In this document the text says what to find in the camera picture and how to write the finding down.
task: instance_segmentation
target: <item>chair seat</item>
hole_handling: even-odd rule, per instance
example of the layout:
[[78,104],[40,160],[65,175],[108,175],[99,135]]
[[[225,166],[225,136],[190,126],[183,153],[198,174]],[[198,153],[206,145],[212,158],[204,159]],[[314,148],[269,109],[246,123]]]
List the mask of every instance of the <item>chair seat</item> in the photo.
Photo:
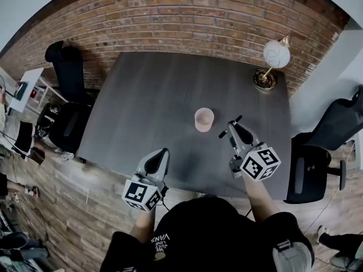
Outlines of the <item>chair seat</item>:
[[81,144],[92,107],[67,103],[50,127],[49,139],[64,151],[75,153]]
[[[327,167],[330,154],[320,147],[301,146],[292,140],[292,158],[290,181],[286,203],[308,203],[324,197],[327,185]],[[296,165],[299,158],[304,158],[304,178],[302,193],[295,192]]]

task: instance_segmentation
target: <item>desk lamp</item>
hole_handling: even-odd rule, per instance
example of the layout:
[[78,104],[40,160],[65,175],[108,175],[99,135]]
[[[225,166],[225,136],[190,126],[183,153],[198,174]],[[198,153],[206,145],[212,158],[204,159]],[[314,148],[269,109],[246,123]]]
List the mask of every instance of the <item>desk lamp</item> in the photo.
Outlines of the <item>desk lamp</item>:
[[268,71],[265,69],[257,69],[254,74],[255,86],[263,91],[269,91],[276,85],[276,79],[270,71],[280,69],[286,66],[290,61],[290,40],[291,34],[286,35],[281,40],[271,40],[266,43],[263,50],[263,58],[270,66]]

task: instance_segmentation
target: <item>wooden floor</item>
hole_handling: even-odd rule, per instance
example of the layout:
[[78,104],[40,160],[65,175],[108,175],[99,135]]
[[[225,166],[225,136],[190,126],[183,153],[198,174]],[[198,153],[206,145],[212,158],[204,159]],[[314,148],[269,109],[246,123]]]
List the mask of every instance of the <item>wooden floor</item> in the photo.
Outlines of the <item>wooden floor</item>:
[[[121,200],[125,182],[121,174],[77,160],[64,163],[60,159],[47,159],[39,166],[13,155],[1,164],[1,172],[9,179],[39,187],[40,198],[21,196],[16,204],[17,220],[32,237],[44,239],[47,232],[47,247],[54,269],[98,271],[112,233],[128,232],[133,225],[137,211],[129,209]],[[279,202],[282,210],[298,218],[301,230],[312,243],[321,224],[334,233],[363,231],[363,175],[348,176],[343,191],[338,191],[338,184],[337,177],[329,176],[326,196],[316,203],[287,205]],[[192,192],[170,189],[165,204],[170,208],[195,197]],[[226,199],[241,214],[246,214],[250,208],[246,199]],[[166,209],[158,206],[157,221],[165,213]],[[334,251],[316,244],[314,250],[314,271],[338,271],[328,264]]]

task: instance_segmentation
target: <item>gold lamp base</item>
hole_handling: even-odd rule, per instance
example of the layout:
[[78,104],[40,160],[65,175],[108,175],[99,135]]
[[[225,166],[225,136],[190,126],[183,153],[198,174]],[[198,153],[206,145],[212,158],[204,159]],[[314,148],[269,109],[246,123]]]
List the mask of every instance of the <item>gold lamp base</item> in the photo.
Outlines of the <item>gold lamp base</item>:
[[257,69],[254,73],[255,86],[263,91],[270,91],[276,86],[276,79],[269,71]]

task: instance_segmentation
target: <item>black office chair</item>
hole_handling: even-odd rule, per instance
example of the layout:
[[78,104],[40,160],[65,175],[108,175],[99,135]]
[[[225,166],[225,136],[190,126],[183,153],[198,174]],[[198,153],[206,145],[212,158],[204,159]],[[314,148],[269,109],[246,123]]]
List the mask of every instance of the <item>black office chair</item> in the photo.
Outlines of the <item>black office chair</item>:
[[60,93],[69,101],[52,117],[50,124],[45,118],[49,114],[47,104],[38,119],[40,126],[49,125],[49,139],[64,151],[75,153],[81,144],[83,132],[92,111],[94,99],[83,84],[83,62],[80,51],[73,46],[62,48],[63,41],[51,44],[45,52],[45,60],[52,62],[56,71]]
[[48,46],[45,60],[53,63],[56,71],[60,93],[72,102],[93,105],[95,100],[86,93],[83,81],[83,59],[81,52],[73,47],[63,48],[63,41]]
[[363,129],[363,85],[352,100],[335,100],[310,133],[300,133],[292,139],[290,181],[286,203],[308,203],[324,197],[327,174],[340,177],[339,189],[345,188],[347,168],[329,168],[336,150]]

